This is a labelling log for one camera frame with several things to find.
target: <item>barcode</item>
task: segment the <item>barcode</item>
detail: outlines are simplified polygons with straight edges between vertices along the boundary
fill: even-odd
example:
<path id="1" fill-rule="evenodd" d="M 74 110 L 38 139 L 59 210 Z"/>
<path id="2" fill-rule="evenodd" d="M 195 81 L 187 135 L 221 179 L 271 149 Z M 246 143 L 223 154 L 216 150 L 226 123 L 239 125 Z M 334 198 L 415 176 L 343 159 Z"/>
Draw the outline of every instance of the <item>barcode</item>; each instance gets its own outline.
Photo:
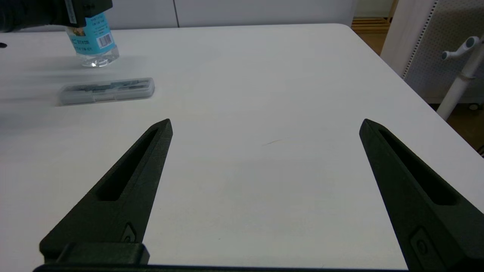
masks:
<path id="1" fill-rule="evenodd" d="M 102 37 L 97 38 L 97 44 L 99 48 L 104 48 L 113 43 L 113 38 L 111 37 L 111 33 L 108 33 Z"/>

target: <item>white wall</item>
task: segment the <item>white wall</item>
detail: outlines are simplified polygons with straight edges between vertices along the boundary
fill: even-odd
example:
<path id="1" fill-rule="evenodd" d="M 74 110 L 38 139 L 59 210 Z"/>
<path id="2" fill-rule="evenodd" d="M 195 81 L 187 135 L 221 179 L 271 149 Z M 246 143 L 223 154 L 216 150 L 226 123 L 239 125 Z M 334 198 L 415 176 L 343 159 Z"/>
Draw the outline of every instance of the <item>white wall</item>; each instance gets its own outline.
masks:
<path id="1" fill-rule="evenodd" d="M 175 0 L 180 27 L 340 23 L 356 0 Z"/>
<path id="2" fill-rule="evenodd" d="M 358 0 L 356 17 L 388 17 L 393 0 Z"/>
<path id="3" fill-rule="evenodd" d="M 152 29 L 178 27 L 173 0 L 112 0 L 106 11 L 111 29 Z M 61 26 L 24 29 L 24 32 L 62 31 Z"/>

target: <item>plastic water bottle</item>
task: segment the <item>plastic water bottle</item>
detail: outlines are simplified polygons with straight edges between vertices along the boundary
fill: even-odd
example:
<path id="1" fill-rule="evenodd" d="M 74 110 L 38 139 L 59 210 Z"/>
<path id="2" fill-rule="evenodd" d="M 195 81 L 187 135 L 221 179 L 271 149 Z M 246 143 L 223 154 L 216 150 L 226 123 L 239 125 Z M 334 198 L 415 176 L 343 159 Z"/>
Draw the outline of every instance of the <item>plastic water bottle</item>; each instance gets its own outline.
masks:
<path id="1" fill-rule="evenodd" d="M 85 27 L 66 27 L 66 32 L 83 66 L 103 67 L 120 56 L 104 13 L 86 17 Z"/>

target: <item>blue label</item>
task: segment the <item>blue label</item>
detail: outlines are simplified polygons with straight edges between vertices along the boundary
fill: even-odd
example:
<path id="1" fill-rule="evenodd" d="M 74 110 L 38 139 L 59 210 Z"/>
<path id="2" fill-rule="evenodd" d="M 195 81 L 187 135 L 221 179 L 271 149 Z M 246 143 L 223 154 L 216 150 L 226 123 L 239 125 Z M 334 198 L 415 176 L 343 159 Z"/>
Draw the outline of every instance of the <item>blue label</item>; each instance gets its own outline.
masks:
<path id="1" fill-rule="evenodd" d="M 104 13 L 86 17 L 83 28 L 67 27 L 67 34 L 76 52 L 82 55 L 105 53 L 115 45 Z"/>

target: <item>wooden floor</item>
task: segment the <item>wooden floor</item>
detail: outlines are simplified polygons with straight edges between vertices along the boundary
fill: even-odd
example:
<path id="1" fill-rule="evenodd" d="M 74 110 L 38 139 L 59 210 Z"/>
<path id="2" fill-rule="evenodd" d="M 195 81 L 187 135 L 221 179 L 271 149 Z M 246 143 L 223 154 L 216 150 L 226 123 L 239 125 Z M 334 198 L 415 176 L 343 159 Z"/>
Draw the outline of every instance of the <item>wooden floor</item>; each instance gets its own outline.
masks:
<path id="1" fill-rule="evenodd" d="M 357 31 L 357 34 L 373 51 L 378 55 L 381 54 L 387 33 L 358 33 Z M 438 105 L 431 105 L 431 107 L 437 109 Z M 468 104 L 458 104 L 447 122 L 475 150 L 484 146 L 484 110 L 472 111 Z"/>

